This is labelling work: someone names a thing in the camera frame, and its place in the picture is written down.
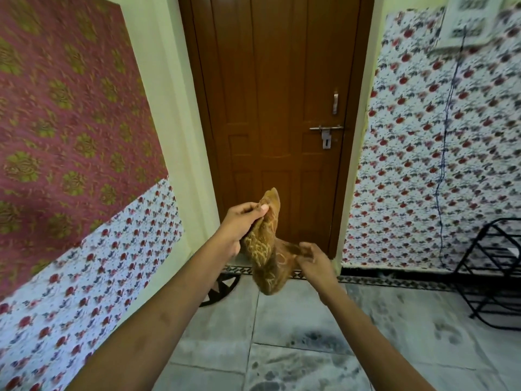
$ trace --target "door panel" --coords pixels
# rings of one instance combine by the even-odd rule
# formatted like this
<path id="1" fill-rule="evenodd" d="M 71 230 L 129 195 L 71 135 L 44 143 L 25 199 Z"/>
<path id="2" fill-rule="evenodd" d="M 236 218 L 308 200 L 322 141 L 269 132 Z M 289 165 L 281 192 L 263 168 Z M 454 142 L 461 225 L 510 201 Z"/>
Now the door panel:
<path id="1" fill-rule="evenodd" d="M 276 187 L 277 235 L 329 242 L 360 0 L 191 0 L 223 204 Z M 338 113 L 332 114 L 338 92 Z"/>

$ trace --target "wall hanging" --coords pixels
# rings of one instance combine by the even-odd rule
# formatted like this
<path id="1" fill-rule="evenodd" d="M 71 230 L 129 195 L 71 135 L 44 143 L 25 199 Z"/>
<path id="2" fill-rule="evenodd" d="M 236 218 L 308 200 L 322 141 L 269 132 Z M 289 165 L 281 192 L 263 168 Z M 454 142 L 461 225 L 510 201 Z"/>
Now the wall hanging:
<path id="1" fill-rule="evenodd" d="M 387 16 L 343 266 L 448 272 L 481 226 L 521 214 L 521 11 L 501 12 L 492 42 L 462 51 L 448 118 L 458 52 L 431 52 L 442 17 Z"/>
<path id="2" fill-rule="evenodd" d="M 0 21 L 0 388 L 62 390 L 182 225 L 120 7 Z"/>

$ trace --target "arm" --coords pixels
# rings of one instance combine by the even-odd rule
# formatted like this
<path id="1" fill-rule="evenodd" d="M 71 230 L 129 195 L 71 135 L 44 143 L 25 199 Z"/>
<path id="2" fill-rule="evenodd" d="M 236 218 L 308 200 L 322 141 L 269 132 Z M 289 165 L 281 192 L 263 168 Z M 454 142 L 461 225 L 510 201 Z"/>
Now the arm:
<path id="1" fill-rule="evenodd" d="M 435 391 L 394 349 L 336 280 L 328 257 L 316 244 L 301 243 L 313 259 L 298 257 L 304 275 L 335 317 L 376 391 Z"/>
<path id="2" fill-rule="evenodd" d="M 242 238 L 268 206 L 245 203 L 228 210 L 215 234 L 179 272 L 101 345 L 67 391 L 150 390 L 188 322 Z"/>

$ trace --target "black cable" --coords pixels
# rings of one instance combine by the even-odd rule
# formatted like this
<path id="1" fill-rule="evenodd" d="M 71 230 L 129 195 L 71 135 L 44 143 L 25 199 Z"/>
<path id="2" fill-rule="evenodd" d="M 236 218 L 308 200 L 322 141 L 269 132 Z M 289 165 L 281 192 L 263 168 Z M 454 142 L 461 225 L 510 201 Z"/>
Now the black cable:
<path id="1" fill-rule="evenodd" d="M 451 103 L 452 103 L 452 95 L 454 93 L 454 88 L 456 87 L 456 75 L 458 73 L 459 67 L 463 61 L 463 46 L 465 45 L 465 37 L 467 32 L 467 26 L 463 27 L 463 39 L 461 41 L 461 46 L 458 52 L 458 60 L 456 61 L 456 68 L 454 70 L 454 75 L 452 76 L 451 88 L 449 89 L 449 95 L 447 96 L 447 103 L 445 104 L 445 121 L 443 123 L 443 151 L 441 153 L 441 163 L 440 163 L 440 177 L 438 179 L 438 184 L 436 185 L 436 192 L 434 196 L 436 197 L 436 209 L 438 210 L 438 217 L 440 218 L 440 252 L 438 254 L 438 258 L 441 262 L 441 267 L 446 269 L 446 264 L 443 262 L 443 219 L 441 217 L 441 209 L 440 209 L 440 186 L 445 179 L 445 152 L 446 143 L 447 143 L 447 131 L 449 129 L 449 112 L 451 111 Z"/>

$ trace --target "forearm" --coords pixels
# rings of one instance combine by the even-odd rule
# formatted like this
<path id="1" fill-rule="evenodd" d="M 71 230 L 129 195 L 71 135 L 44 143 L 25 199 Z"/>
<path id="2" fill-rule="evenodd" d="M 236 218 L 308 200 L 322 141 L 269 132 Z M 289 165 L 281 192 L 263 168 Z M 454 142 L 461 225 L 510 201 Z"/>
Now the forearm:
<path id="1" fill-rule="evenodd" d="M 332 286 L 323 299 L 376 391 L 435 391 L 340 285 Z"/>
<path id="2" fill-rule="evenodd" d="M 227 260 L 212 237 L 101 345 L 67 391 L 150 390 Z"/>

